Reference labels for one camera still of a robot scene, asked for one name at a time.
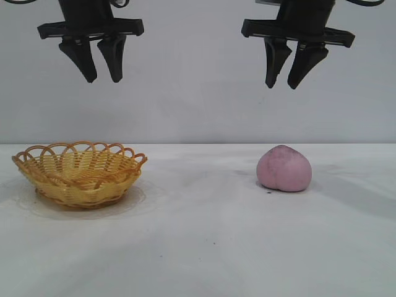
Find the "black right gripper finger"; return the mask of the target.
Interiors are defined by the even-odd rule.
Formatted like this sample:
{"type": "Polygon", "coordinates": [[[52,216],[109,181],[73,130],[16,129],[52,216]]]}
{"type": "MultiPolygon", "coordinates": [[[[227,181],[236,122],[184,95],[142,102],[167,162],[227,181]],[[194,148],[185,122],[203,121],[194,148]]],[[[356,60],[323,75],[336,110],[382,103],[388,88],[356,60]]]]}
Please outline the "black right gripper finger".
{"type": "Polygon", "coordinates": [[[296,89],[306,75],[328,55],[324,45],[298,45],[295,59],[288,75],[288,85],[296,89]]]}
{"type": "Polygon", "coordinates": [[[272,88],[292,50],[287,46],[286,40],[281,38],[264,38],[264,44],[267,61],[265,84],[272,88]]]}

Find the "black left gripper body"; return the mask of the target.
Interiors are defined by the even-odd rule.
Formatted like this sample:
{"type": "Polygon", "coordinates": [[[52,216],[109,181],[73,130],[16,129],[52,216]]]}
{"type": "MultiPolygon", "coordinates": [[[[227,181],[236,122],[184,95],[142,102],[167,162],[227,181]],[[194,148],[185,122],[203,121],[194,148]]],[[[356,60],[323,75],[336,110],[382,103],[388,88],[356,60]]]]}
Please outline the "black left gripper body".
{"type": "Polygon", "coordinates": [[[102,37],[113,34],[140,36],[144,33],[142,19],[115,18],[112,8],[126,7],[129,1],[63,0],[59,1],[64,20],[42,24],[42,39],[52,37],[102,37]]]}

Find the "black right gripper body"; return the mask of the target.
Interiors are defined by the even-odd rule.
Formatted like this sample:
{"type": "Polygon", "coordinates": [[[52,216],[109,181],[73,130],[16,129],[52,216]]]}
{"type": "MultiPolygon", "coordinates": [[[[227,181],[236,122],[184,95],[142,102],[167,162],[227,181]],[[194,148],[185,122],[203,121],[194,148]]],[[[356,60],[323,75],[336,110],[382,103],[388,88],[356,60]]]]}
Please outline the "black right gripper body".
{"type": "Polygon", "coordinates": [[[241,29],[244,37],[323,43],[351,47],[354,34],[326,26],[334,1],[281,1],[274,20],[245,19],[241,29]]]}

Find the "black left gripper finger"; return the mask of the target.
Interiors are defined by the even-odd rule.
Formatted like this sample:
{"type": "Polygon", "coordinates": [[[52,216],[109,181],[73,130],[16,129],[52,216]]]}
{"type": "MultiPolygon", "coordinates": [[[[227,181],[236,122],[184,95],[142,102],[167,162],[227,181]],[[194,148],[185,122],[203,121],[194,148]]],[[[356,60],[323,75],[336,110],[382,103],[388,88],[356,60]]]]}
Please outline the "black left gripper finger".
{"type": "Polygon", "coordinates": [[[92,83],[97,78],[88,39],[63,39],[59,49],[77,66],[88,83],[92,83]]]}
{"type": "Polygon", "coordinates": [[[102,56],[104,57],[111,79],[118,83],[123,78],[123,52],[126,36],[119,34],[102,39],[98,44],[102,56]]]}

